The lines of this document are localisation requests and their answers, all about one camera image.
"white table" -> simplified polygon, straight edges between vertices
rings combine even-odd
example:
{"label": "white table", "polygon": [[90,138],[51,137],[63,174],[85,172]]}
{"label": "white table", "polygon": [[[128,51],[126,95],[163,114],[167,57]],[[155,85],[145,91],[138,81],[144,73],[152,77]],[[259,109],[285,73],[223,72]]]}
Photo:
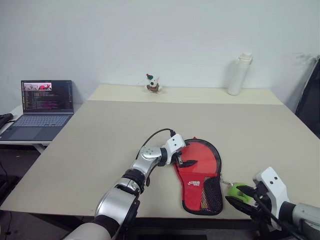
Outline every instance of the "white table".
{"label": "white table", "polygon": [[[225,180],[253,185],[252,177],[272,166],[292,202],[320,207],[320,141],[269,90],[244,89],[231,96],[225,89],[165,88],[154,94],[143,87],[101,85],[1,209],[93,216],[101,196],[130,167],[141,144],[162,128],[211,142],[221,155]],[[168,137],[159,134],[149,144],[161,146]],[[226,186],[221,187],[225,194]],[[248,218],[226,201],[216,216],[186,212],[170,165],[152,172],[150,187],[139,199],[138,217]]]}
{"label": "white table", "polygon": [[[80,108],[80,104],[74,104],[74,112],[76,112]],[[11,121],[16,121],[20,116],[23,114],[23,107],[22,104],[15,107],[11,112],[13,115],[13,119]],[[2,134],[7,128],[9,128],[13,122],[9,122],[5,124],[1,129],[0,129],[0,134]],[[44,150],[46,149],[45,146],[48,146],[51,143],[51,141],[1,141],[0,144],[7,144],[7,145],[32,145],[39,151],[39,153],[43,153]]]}

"white water bottle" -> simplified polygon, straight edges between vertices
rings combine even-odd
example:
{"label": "white water bottle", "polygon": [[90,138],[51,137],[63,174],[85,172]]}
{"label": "white water bottle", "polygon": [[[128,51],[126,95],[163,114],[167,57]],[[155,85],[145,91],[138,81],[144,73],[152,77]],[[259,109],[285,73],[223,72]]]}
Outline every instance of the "white water bottle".
{"label": "white water bottle", "polygon": [[242,53],[239,56],[239,59],[236,62],[234,72],[232,74],[232,79],[230,80],[228,94],[238,95],[240,93],[251,63],[252,63],[251,53]]}

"red bag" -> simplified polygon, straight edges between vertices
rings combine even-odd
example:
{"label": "red bag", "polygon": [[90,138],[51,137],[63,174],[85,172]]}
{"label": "red bag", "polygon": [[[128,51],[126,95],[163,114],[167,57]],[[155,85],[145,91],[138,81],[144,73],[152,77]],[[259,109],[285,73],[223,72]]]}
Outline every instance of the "red bag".
{"label": "red bag", "polygon": [[182,187],[183,208],[196,215],[217,215],[223,209],[220,188],[221,158],[217,149],[209,142],[197,138],[188,139],[181,150],[183,163],[196,160],[194,165],[180,167],[175,171]]}

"small figurine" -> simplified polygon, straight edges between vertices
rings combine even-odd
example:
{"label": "small figurine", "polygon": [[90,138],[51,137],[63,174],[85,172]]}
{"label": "small figurine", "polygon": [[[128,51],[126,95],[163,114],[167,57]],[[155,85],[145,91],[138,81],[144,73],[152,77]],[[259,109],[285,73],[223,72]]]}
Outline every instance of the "small figurine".
{"label": "small figurine", "polygon": [[146,87],[146,89],[148,89],[149,91],[153,92],[153,93],[157,93],[160,89],[159,89],[159,77],[154,77],[150,74],[147,74],[146,77],[148,78],[149,84]]}

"laptop screen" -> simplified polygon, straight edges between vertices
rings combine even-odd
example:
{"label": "laptop screen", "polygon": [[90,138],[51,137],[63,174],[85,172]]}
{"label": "laptop screen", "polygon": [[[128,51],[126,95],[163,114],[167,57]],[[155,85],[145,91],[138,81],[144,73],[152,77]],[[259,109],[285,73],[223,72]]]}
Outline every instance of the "laptop screen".
{"label": "laptop screen", "polygon": [[71,80],[21,81],[23,113],[73,113]]}

